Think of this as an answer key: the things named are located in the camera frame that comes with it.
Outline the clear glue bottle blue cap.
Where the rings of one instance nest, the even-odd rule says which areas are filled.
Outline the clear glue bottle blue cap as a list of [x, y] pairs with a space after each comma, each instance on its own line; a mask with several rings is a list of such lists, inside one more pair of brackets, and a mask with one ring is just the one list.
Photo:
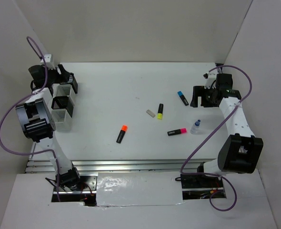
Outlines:
[[200, 124], [201, 124], [201, 121], [200, 121], [200, 120], [197, 120], [197, 121], [193, 124], [193, 126], [191, 127], [190, 133], [191, 133], [191, 134], [197, 134], [198, 129], [199, 129], [199, 127], [200, 127]]

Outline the orange cap black highlighter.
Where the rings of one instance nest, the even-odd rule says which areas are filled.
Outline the orange cap black highlighter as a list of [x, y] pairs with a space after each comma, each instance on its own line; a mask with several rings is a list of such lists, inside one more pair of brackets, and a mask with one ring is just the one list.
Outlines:
[[119, 132], [119, 135], [117, 137], [117, 140], [116, 140], [116, 143], [120, 144], [124, 138], [124, 135], [126, 133], [126, 131], [128, 130], [128, 127], [126, 125], [123, 125], [120, 132]]

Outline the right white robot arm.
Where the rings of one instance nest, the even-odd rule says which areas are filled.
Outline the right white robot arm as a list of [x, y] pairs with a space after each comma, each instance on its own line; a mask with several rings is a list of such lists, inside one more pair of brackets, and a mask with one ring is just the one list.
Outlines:
[[214, 80], [208, 79], [205, 86], [193, 88], [191, 107], [219, 108], [228, 131], [218, 157], [197, 168], [196, 182], [201, 187], [207, 187], [214, 174], [253, 173], [263, 149], [263, 140], [255, 136], [247, 123], [241, 94], [232, 87], [232, 75], [219, 73]]

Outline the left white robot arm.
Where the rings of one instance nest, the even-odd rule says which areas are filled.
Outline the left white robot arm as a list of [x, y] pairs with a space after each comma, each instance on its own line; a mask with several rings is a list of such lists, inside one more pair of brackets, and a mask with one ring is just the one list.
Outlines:
[[15, 107], [24, 135], [39, 144], [55, 169], [55, 187], [75, 191], [82, 185], [77, 168], [65, 156], [55, 131], [71, 130], [78, 83], [62, 64], [29, 68], [32, 95]]

